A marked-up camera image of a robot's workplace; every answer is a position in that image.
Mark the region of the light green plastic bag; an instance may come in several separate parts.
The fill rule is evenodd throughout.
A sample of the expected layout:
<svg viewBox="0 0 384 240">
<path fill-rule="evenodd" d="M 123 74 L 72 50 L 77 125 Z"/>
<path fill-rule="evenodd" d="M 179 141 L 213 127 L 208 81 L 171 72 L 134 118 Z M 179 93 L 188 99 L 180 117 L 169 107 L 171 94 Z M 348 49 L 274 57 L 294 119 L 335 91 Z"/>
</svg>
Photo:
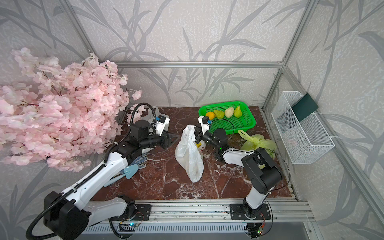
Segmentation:
<svg viewBox="0 0 384 240">
<path fill-rule="evenodd" d="M 275 158 L 277 145 L 274 141 L 265 139 L 265 137 L 260 134 L 250 136 L 243 130 L 239 130 L 238 133 L 241 138 L 246 140 L 246 142 L 242 145 L 241 150 L 253 151 L 258 148 L 262 148 L 267 151 L 267 153 L 271 156 L 272 159 Z"/>
</svg>

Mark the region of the white cartoon plastic bag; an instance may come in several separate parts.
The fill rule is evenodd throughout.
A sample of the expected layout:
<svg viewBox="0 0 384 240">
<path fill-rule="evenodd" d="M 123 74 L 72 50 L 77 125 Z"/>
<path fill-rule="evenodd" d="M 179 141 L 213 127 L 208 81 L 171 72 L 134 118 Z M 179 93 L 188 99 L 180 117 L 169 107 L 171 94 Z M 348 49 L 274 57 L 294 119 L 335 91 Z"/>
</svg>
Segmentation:
<svg viewBox="0 0 384 240">
<path fill-rule="evenodd" d="M 175 151 L 177 162 L 186 170 L 192 183 L 198 182 L 203 175 L 203 150 L 206 148 L 204 141 L 196 143 L 195 128 L 193 125 L 186 126 Z"/>
</svg>

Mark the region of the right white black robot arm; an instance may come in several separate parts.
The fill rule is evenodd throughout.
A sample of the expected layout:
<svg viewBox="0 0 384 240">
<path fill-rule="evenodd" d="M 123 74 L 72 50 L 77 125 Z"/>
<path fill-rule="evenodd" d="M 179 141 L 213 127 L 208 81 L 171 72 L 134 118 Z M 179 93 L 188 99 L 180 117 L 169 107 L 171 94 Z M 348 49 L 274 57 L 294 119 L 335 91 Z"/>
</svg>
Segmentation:
<svg viewBox="0 0 384 240">
<path fill-rule="evenodd" d="M 242 167 L 252 183 L 249 194 L 242 204 L 230 204 L 232 220 L 270 220 L 271 210 L 266 204 L 269 193 L 283 180 L 281 168 L 264 148 L 252 151 L 231 148 L 224 129 L 214 133 L 195 126 L 195 139 L 215 148 L 216 160 Z"/>
</svg>

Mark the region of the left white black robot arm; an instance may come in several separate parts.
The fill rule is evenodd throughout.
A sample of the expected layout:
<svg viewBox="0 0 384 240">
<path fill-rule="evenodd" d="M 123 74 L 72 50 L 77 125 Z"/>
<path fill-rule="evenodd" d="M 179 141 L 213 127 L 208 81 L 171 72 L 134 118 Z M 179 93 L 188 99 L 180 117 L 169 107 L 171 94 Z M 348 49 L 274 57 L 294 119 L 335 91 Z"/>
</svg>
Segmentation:
<svg viewBox="0 0 384 240">
<path fill-rule="evenodd" d="M 135 200 L 127 196 L 92 204 L 90 201 L 103 187 L 126 177 L 131 178 L 147 161 L 149 151 L 159 146 L 167 149 L 178 136 L 166 129 L 170 119 L 164 115 L 152 123 L 139 120 L 128 135 L 105 155 L 90 173 L 61 193 L 51 192 L 44 200 L 44 210 L 26 231 L 28 240 L 60 237 L 74 240 L 92 225 L 113 218 L 132 219 L 138 213 Z"/>
</svg>

